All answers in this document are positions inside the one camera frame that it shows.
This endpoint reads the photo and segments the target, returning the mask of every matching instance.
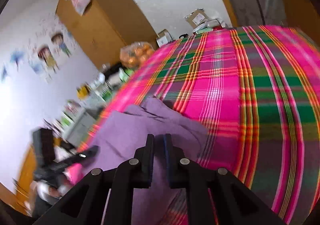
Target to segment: purple towel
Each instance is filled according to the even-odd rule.
[[[148,97],[140,106],[130,105],[124,113],[114,111],[101,126],[91,145],[100,146],[93,163],[84,167],[109,170],[131,159],[135,150],[145,146],[148,134],[155,136],[153,179],[149,189],[134,189],[132,225],[156,224],[168,209],[178,189],[170,189],[163,148],[163,134],[169,133],[174,146],[197,161],[207,140],[207,129],[199,122],[183,117],[159,99]]]

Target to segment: wooden furniture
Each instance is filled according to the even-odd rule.
[[[320,15],[310,0],[283,0],[289,27],[303,30],[320,46]]]
[[[33,181],[33,171],[36,169],[36,156],[33,147],[29,146],[25,160],[22,164],[18,186],[16,187],[16,205],[13,205],[16,210],[26,214],[24,202],[29,199],[30,184]]]
[[[92,0],[82,16],[70,0],[59,0],[56,14],[97,68],[118,62],[120,49],[135,41],[157,48],[157,35],[133,0]]]
[[[13,208],[16,208],[16,202],[17,202],[17,197],[9,191],[2,183],[0,183],[0,199],[12,206]]]

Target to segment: plaid blanket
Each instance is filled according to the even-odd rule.
[[[319,198],[320,55],[292,28],[242,27],[161,47],[101,114],[155,95],[208,130],[198,162],[226,167],[286,223]],[[160,224],[187,224],[181,190]]]

